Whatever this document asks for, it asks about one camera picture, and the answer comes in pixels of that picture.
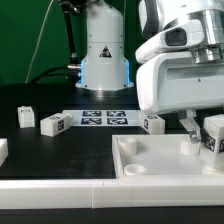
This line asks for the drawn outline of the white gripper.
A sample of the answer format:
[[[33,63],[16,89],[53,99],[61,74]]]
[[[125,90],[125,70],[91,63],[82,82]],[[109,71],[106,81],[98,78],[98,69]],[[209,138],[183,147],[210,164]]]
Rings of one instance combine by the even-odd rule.
[[[190,52],[162,53],[140,66],[136,76],[145,114],[178,112],[193,144],[201,141],[196,111],[224,105],[224,62],[195,64]]]

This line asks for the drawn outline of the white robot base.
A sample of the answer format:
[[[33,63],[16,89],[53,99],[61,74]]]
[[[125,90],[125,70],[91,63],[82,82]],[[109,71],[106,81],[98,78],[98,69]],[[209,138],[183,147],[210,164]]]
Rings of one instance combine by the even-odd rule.
[[[104,0],[87,0],[87,54],[77,87],[119,91],[132,87],[124,56],[123,16]]]

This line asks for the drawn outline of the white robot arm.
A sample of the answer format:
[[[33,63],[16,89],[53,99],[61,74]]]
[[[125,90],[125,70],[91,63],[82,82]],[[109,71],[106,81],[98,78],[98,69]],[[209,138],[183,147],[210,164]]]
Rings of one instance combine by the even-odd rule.
[[[176,112],[192,142],[198,109],[224,105],[224,0],[140,0],[146,42],[135,53],[140,109]]]

